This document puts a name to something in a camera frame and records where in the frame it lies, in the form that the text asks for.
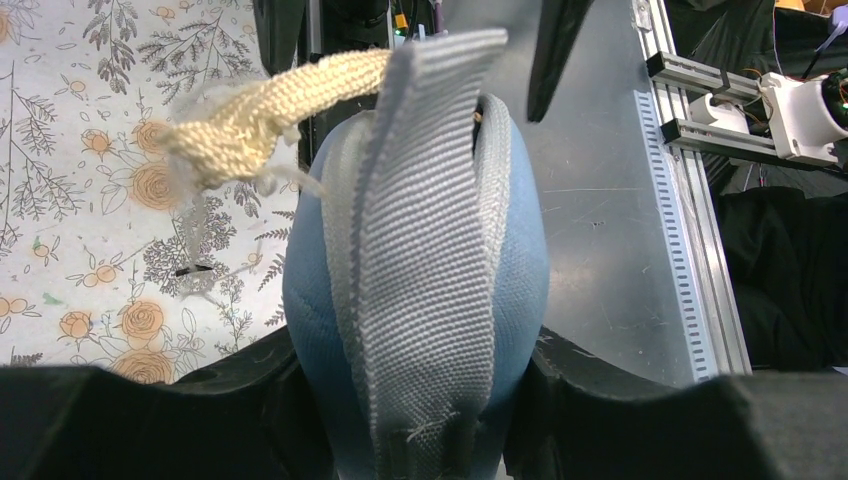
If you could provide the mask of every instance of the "blue fabric object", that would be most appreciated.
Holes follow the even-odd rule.
[[[833,10],[827,23],[827,30],[830,32],[830,36],[816,48],[816,53],[827,50],[837,37],[844,35],[845,31],[848,30],[848,6],[836,7]]]
[[[310,174],[320,180],[324,141]],[[512,125],[512,173],[507,228],[495,279],[495,377],[471,478],[494,478],[511,418],[515,389],[526,370],[547,304],[549,265],[541,211],[526,146]],[[336,326],[321,203],[304,194],[289,237],[283,280],[288,327],[343,479],[374,478],[367,417]]]

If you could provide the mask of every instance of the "webbing strap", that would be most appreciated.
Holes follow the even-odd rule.
[[[321,183],[328,197],[321,205],[327,267],[331,278],[333,309],[342,339],[345,357],[350,363],[353,383],[362,407],[368,404],[362,344],[356,330],[356,318],[350,294],[350,228],[353,192],[359,165],[368,148],[375,113],[361,112],[336,127],[337,135],[329,144]]]
[[[465,477],[494,370],[472,116],[502,29],[392,56],[351,222],[351,308],[378,478]]]

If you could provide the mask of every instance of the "floral patterned fabric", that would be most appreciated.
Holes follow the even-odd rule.
[[[175,98],[261,74],[248,0],[0,0],[0,52],[0,363],[170,383],[284,324],[295,188],[211,192],[212,270],[177,276],[193,217],[156,144]]]

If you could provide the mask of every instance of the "white plastic mount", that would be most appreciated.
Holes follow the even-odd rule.
[[[848,131],[827,111],[824,78],[799,82],[776,73],[763,75],[763,103],[779,158],[819,167],[837,163],[833,142],[848,138]]]
[[[689,104],[689,115],[693,122],[710,127],[723,128],[738,133],[749,133],[748,121],[742,110],[729,103],[713,105],[713,94],[708,93]]]

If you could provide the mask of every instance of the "black cloth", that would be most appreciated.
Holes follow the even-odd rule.
[[[788,76],[800,77],[816,47],[829,35],[826,17],[786,8],[775,11],[774,0],[666,0],[665,5],[678,55],[749,78],[756,78],[756,74],[746,68],[763,73],[780,70]],[[775,50],[780,56],[780,67]],[[812,75],[838,70],[846,63],[848,36],[843,36],[822,53]],[[759,102],[746,109],[758,118],[767,116]],[[836,142],[836,150],[840,165],[845,164],[848,142]],[[707,154],[703,160],[713,192],[737,192],[746,188],[744,183],[751,179],[747,171],[731,165],[727,157]],[[841,180],[831,178],[829,172],[777,166],[766,166],[764,171],[769,177],[767,185],[800,188],[807,195],[833,195],[848,189],[840,185]]]
[[[848,197],[767,187],[715,207],[754,368],[848,365]]]

